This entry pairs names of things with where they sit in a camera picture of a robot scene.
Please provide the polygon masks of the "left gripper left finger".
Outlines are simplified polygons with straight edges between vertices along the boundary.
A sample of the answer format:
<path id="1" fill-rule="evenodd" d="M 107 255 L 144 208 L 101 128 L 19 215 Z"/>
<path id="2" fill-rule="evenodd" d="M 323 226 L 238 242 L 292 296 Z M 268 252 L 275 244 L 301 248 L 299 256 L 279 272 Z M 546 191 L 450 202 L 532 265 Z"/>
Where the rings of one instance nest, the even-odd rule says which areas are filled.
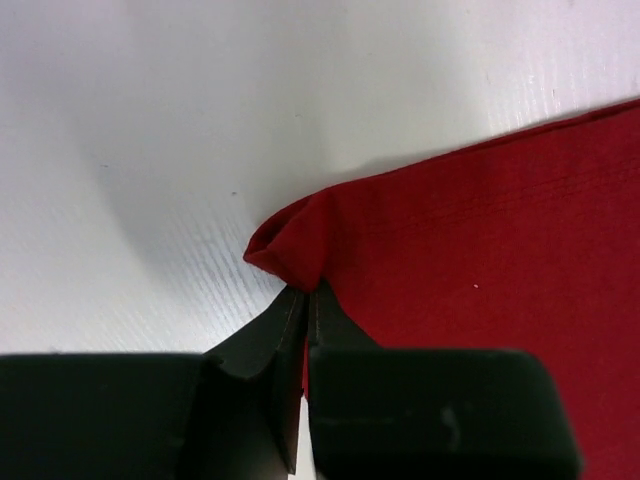
<path id="1" fill-rule="evenodd" d="M 1 359 L 5 479 L 285 479 L 296 470 L 306 298 L 284 289 L 202 353 Z"/>

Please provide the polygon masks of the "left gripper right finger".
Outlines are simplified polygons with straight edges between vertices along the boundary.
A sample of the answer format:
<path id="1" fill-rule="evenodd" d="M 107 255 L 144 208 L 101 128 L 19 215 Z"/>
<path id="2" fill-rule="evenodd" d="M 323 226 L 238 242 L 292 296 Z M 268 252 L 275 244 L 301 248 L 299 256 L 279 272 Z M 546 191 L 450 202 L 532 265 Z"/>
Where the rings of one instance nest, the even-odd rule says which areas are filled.
<path id="1" fill-rule="evenodd" d="M 378 345 L 327 283 L 309 297 L 308 412 L 321 479 L 577 479 L 542 363 L 504 349 Z"/>

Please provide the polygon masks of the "red t shirt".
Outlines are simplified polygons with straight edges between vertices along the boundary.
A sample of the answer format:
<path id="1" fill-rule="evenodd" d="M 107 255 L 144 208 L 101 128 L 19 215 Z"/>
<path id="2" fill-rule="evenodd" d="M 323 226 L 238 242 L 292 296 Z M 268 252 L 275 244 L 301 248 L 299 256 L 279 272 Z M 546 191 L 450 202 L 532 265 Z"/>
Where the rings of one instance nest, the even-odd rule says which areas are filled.
<path id="1" fill-rule="evenodd" d="M 327 281 L 385 346 L 533 353 L 587 477 L 638 477 L 637 101 L 324 189 L 244 258 L 303 291 Z"/>

